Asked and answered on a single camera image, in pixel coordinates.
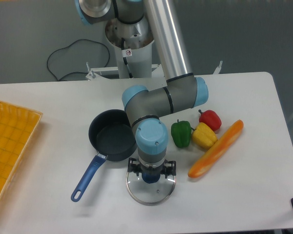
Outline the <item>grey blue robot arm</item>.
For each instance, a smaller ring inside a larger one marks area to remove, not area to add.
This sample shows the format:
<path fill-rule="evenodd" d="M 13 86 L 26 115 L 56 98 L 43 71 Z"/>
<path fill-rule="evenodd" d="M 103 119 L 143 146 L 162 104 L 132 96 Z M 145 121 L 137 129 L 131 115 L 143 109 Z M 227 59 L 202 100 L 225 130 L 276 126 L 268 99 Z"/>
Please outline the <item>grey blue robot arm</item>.
<path fill-rule="evenodd" d="M 85 24 L 107 21 L 105 35 L 119 51 L 121 78 L 150 75 L 151 57 L 143 49 L 156 43 L 166 86 L 150 91 L 135 85 L 122 95 L 139 152 L 139 165 L 130 163 L 128 170 L 149 183 L 175 175 L 175 164 L 165 161 L 167 129 L 159 119 L 204 104 L 209 93 L 205 81 L 193 75 L 173 1 L 78 0 L 75 5 Z"/>

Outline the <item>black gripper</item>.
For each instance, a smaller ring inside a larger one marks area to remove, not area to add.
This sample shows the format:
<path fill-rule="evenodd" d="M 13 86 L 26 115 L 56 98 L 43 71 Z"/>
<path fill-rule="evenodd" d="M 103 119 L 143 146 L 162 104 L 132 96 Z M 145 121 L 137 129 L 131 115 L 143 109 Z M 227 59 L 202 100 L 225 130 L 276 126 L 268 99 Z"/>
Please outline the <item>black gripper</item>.
<path fill-rule="evenodd" d="M 153 165 L 146 164 L 130 157 L 128 159 L 127 172 L 134 173 L 136 176 L 139 176 L 140 173 L 147 176 L 157 176 L 162 174 L 165 178 L 168 176 L 176 176 L 176 161 L 165 160 L 161 165 Z"/>

